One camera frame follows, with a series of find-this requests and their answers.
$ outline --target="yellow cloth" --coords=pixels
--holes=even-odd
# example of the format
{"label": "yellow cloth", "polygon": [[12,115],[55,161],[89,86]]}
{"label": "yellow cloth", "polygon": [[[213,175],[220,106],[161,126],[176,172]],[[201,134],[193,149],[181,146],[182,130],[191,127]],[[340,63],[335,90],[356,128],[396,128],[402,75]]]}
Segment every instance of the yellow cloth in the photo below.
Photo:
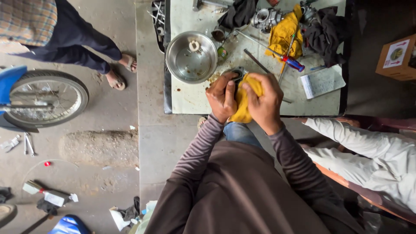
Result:
{"label": "yellow cloth", "polygon": [[[285,18],[272,28],[269,38],[269,48],[281,55],[287,54],[290,42],[292,41],[292,35],[295,33],[295,30],[297,30],[289,56],[295,59],[299,58],[302,55],[303,43],[302,34],[300,33],[300,28],[298,27],[301,17],[302,10],[300,9],[300,5],[296,4],[293,8],[293,12],[285,14]],[[265,55],[277,57],[269,50],[265,51]]]}
{"label": "yellow cloth", "polygon": [[243,80],[238,84],[237,94],[235,100],[237,102],[237,112],[233,114],[228,121],[230,122],[241,122],[241,123],[249,123],[253,120],[250,113],[248,112],[248,97],[247,92],[241,86],[244,83],[248,83],[257,96],[262,96],[264,94],[263,87],[261,86],[260,81],[252,78],[249,76],[250,74],[247,73]]}

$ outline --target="blue motorcycle fender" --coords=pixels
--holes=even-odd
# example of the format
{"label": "blue motorcycle fender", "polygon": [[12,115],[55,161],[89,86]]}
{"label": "blue motorcycle fender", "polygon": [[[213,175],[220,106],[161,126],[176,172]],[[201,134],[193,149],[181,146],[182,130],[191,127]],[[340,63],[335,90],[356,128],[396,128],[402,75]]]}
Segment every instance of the blue motorcycle fender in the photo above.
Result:
{"label": "blue motorcycle fender", "polygon": [[10,104],[10,91],[16,83],[27,72],[27,66],[10,67],[0,71],[0,105]]}

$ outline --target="plaid shirt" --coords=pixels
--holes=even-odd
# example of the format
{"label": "plaid shirt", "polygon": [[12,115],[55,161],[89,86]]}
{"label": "plaid shirt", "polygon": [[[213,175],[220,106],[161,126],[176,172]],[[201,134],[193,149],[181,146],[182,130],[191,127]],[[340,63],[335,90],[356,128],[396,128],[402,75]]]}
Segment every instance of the plaid shirt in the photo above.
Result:
{"label": "plaid shirt", "polygon": [[28,52],[45,46],[57,22],[55,0],[0,0],[0,52]]}

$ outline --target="metal bowl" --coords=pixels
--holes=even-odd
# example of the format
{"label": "metal bowl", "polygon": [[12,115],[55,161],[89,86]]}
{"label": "metal bowl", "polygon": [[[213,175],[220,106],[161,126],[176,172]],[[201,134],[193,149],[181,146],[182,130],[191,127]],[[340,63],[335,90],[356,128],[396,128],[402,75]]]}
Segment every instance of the metal bowl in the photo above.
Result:
{"label": "metal bowl", "polygon": [[[199,52],[191,52],[189,43],[201,45]],[[188,84],[202,83],[214,74],[218,63],[218,52],[214,42],[196,31],[177,35],[166,50],[166,65],[173,76]]]}

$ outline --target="white table top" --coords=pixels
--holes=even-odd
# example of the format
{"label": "white table top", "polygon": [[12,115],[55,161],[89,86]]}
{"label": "white table top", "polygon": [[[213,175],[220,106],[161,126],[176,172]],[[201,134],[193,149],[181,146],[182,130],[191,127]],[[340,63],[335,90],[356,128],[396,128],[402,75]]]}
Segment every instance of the white table top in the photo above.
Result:
{"label": "white table top", "polygon": [[[282,0],[275,8],[282,10],[293,10],[293,7],[299,1],[296,0]],[[316,9],[321,9],[328,6],[338,6],[338,14],[344,16],[345,0],[319,0],[312,4]],[[213,10],[215,6],[202,5],[198,12],[192,11],[193,0],[172,0],[171,1],[171,38],[186,31],[199,31],[210,37],[211,31],[218,24],[217,20],[222,14],[215,14]],[[260,0],[258,7],[270,7],[265,0]],[[246,35],[253,35],[260,38],[260,42],[268,45],[269,34],[263,34],[259,29],[249,25],[244,33]],[[209,80],[216,79],[223,71],[232,68],[243,66],[249,72],[264,73],[264,71],[257,66],[244,52],[248,49],[251,54],[257,58],[268,70],[270,70],[276,78],[279,77],[282,63],[279,63],[275,58],[264,55],[265,49],[260,45],[244,38],[241,35],[237,36],[237,43],[232,44],[232,49],[228,50],[230,53],[227,61],[224,64],[218,65],[214,75]],[[342,53],[343,44],[338,48],[338,53]],[[300,77],[309,73],[310,68],[321,66],[324,64],[322,58],[318,54],[312,57],[299,58],[298,61],[305,66],[303,72],[298,72],[295,69],[287,67],[282,76],[280,86],[285,93],[285,98],[294,100],[293,103],[288,104],[283,102],[280,108],[281,115],[294,116],[308,116],[308,115],[338,115],[340,90],[336,90],[322,96],[308,100],[305,91],[303,90]],[[209,87],[210,82],[205,81],[200,84],[190,85],[186,84],[172,75],[172,111],[174,114],[209,114],[211,108],[205,96],[205,89]]]}

